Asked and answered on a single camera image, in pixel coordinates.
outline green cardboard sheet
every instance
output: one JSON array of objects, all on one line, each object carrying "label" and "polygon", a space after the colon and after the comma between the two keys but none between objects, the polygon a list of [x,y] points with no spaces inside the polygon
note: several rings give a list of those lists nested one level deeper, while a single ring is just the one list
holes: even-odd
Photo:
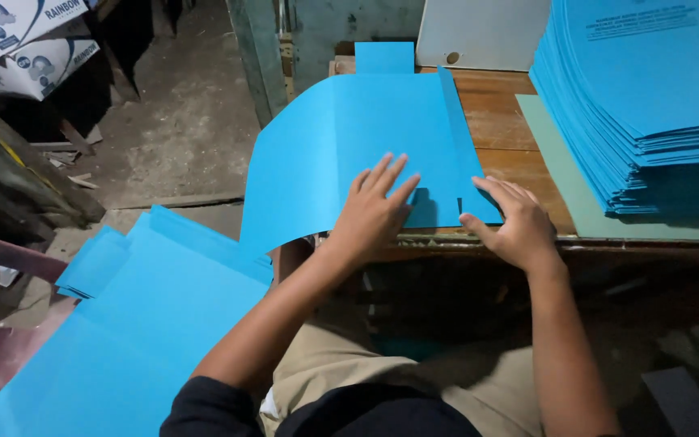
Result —
[{"label": "green cardboard sheet", "polygon": [[571,213],[579,236],[643,240],[699,240],[699,221],[694,223],[629,223],[629,218],[608,218],[579,172],[568,146],[546,112],[538,95],[517,94],[522,114],[533,132],[544,162]]}]

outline dark sleeve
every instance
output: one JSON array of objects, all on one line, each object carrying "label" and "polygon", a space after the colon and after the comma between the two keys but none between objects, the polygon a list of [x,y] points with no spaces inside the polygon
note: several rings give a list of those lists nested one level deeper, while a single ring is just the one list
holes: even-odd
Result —
[{"label": "dark sleeve", "polygon": [[185,383],[161,425],[161,437],[263,437],[247,392],[197,376]]}]

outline table surface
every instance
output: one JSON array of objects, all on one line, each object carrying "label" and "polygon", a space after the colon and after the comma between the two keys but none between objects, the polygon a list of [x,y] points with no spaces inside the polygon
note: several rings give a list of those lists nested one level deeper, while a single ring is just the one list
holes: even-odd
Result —
[{"label": "table surface", "polygon": [[[422,68],[418,72],[435,72]],[[568,207],[551,179],[515,94],[537,94],[527,73],[451,69],[468,129],[488,176],[508,180],[533,192],[557,228],[558,244],[622,250],[699,248],[699,241],[586,239],[579,237]],[[355,58],[337,56],[329,75],[354,74]],[[404,229],[399,246],[429,246],[438,251],[478,248],[481,244],[461,228]]]}]

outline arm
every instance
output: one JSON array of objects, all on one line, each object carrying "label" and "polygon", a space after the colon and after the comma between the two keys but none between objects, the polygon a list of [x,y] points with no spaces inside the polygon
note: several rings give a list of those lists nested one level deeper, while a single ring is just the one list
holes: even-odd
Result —
[{"label": "arm", "polygon": [[547,435],[619,435],[548,215],[517,184],[492,177],[475,177],[474,184],[498,202],[506,222],[498,232],[470,214],[462,214],[461,223],[488,249],[521,268],[530,284],[534,380]]},{"label": "arm", "polygon": [[386,197],[406,164],[392,154],[359,174],[330,237],[295,272],[231,329],[199,363],[191,377],[208,376],[247,391],[270,377],[296,332],[317,305],[390,237],[398,233],[406,200],[419,183],[412,176]]}]

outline hand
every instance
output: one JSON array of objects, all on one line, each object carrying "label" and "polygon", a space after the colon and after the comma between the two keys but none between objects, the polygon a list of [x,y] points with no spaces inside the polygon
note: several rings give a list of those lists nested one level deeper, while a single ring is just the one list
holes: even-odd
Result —
[{"label": "hand", "polygon": [[474,176],[472,180],[477,188],[487,191],[498,202],[506,222],[494,232],[475,216],[463,213],[460,223],[466,229],[501,259],[521,268],[528,276],[561,266],[549,215],[533,193],[492,176],[486,179]]},{"label": "hand", "polygon": [[353,269],[366,263],[377,248],[398,234],[411,210],[406,200],[417,187],[419,174],[385,197],[406,165],[407,156],[399,156],[388,168],[392,159],[392,153],[386,154],[373,170],[366,169],[355,178],[331,235],[320,246]]}]

